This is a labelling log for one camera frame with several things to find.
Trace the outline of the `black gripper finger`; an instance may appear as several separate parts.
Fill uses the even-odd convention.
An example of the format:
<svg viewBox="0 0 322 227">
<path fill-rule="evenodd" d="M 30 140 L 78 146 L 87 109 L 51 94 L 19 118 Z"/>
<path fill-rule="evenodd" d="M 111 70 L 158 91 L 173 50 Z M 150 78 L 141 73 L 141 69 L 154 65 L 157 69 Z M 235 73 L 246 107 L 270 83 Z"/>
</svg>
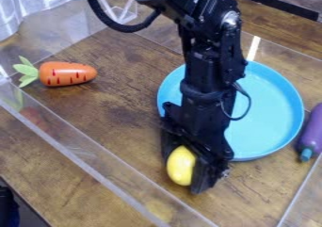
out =
<svg viewBox="0 0 322 227">
<path fill-rule="evenodd" d="M 161 130 L 161 156 L 163 164 L 167 164 L 171 153 L 182 144 L 182 136 L 178 133 L 167 129 Z"/>
<path fill-rule="evenodd" d="M 195 150 L 194 154 L 197 155 L 197 162 L 193 168 L 190 191 L 193 194 L 201 194 L 213 188 L 225 176 L 230 155 L 199 150 Z"/>
</svg>

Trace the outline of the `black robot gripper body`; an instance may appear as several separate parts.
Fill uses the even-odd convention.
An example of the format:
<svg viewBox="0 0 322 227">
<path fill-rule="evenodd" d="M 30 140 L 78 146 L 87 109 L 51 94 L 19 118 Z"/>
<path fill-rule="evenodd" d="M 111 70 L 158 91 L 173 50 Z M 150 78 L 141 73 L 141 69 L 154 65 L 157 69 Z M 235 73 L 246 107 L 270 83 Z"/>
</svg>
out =
<svg viewBox="0 0 322 227">
<path fill-rule="evenodd" d="M 234 156 L 226 139 L 226 129 L 233 121 L 230 114 L 237 89 L 202 92 L 186 81 L 181 82 L 182 103 L 167 101 L 162 104 L 162 129 L 178 133 L 190 150 L 210 151 Z"/>
</svg>

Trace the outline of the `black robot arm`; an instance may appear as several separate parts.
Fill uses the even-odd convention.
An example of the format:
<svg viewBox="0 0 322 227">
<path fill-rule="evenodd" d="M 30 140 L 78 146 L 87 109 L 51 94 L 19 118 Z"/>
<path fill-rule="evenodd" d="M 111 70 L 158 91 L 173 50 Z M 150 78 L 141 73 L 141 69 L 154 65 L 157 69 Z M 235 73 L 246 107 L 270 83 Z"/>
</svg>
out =
<svg viewBox="0 0 322 227">
<path fill-rule="evenodd" d="M 242 20 L 235 0 L 137 0 L 161 11 L 179 28 L 185 77 L 182 102 L 165 102 L 161 153 L 165 161 L 179 146 L 195 155 L 190 191 L 214 187 L 234 157 L 225 132 L 237 118 L 235 98 L 245 90 L 246 76 L 241 47 Z"/>
</svg>

